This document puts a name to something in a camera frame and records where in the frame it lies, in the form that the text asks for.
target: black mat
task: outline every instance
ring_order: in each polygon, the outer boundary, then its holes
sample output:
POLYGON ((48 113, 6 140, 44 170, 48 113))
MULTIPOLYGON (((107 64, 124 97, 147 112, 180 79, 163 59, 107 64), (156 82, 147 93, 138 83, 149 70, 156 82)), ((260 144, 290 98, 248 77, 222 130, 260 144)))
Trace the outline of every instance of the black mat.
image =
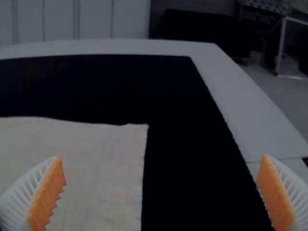
POLYGON ((0 116, 150 125, 143 231, 271 230, 242 155, 189 57, 15 59, 0 61, 0 73, 0 116))

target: white cloth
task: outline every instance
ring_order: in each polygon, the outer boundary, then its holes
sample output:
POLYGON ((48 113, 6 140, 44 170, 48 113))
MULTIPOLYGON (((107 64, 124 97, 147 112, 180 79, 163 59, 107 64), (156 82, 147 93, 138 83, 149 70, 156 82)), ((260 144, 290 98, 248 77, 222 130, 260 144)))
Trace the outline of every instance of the white cloth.
POLYGON ((60 155, 67 185, 47 230, 139 231, 147 129, 2 118, 0 193, 31 167, 60 155))

